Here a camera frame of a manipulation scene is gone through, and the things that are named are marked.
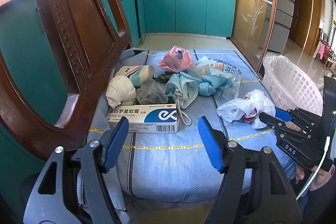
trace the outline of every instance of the carved wooden chair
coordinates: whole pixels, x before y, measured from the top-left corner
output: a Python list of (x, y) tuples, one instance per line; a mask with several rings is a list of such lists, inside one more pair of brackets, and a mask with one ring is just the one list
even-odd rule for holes
[(36, 2), (68, 100), (55, 125), (44, 121), (16, 88), (0, 49), (0, 122), (29, 152), (46, 160), (58, 145), (80, 147), (98, 98), (131, 37), (119, 0), (108, 0), (118, 31), (102, 0)]

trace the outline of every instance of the cabinet handle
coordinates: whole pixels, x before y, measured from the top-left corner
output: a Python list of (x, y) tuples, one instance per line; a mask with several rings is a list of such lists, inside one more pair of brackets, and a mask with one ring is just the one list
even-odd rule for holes
[(42, 18), (41, 18), (41, 15), (40, 15), (40, 8), (37, 7), (36, 11), (38, 12), (39, 18), (40, 18), (40, 21), (41, 21), (42, 33), (45, 33), (44, 25), (43, 25)]

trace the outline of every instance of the white wall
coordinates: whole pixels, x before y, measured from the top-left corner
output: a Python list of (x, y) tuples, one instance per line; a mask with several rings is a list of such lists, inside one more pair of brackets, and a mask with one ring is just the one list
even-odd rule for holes
[(323, 31), (324, 31), (326, 34), (329, 33), (329, 27), (330, 27), (331, 1), (334, 2), (334, 17), (335, 17), (335, 15), (336, 15), (335, 1), (334, 1), (334, 0), (325, 0)]

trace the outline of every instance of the tiled floor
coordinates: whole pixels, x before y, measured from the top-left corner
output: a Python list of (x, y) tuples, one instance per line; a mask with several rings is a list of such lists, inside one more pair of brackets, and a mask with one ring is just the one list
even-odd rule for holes
[(229, 40), (217, 37), (191, 35), (147, 35), (138, 47), (147, 50), (170, 50), (173, 46), (198, 50), (238, 50)]
[(320, 60), (313, 59), (305, 53), (302, 48), (292, 40), (288, 39), (283, 55), (286, 56), (292, 63), (297, 65), (316, 83), (319, 88), (323, 84), (323, 76), (331, 76), (331, 72), (324, 69), (324, 63)]

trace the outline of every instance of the blue mattress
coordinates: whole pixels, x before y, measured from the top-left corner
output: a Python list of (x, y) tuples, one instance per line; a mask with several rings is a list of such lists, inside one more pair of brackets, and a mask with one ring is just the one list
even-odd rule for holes
[[(259, 89), (272, 100), (256, 72), (246, 59), (235, 51), (189, 50), (197, 62), (203, 56), (225, 60), (242, 71), (239, 97)], [(157, 64), (167, 51), (144, 51), (133, 48), (123, 53), (115, 68), (152, 65), (155, 76), (164, 71)], [(219, 190), (223, 175), (211, 165), (198, 133), (199, 117), (206, 116), (214, 129), (225, 133), (247, 149), (272, 148), (288, 178), (295, 172), (295, 163), (276, 147), (276, 137), (269, 128), (253, 129), (245, 121), (224, 121), (217, 116), (216, 108), (231, 100), (217, 92), (213, 96), (198, 96), (184, 111), (193, 123), (187, 127), (180, 123), (178, 133), (129, 133), (117, 166), (104, 175), (111, 200), (123, 223), (129, 223), (139, 212), (183, 208), (212, 202)], [(98, 102), (88, 141), (98, 139), (101, 131), (109, 129), (105, 116), (108, 104), (103, 94)], [(249, 190), (251, 170), (246, 170), (242, 193)], [(82, 200), (81, 176), (78, 195)]]

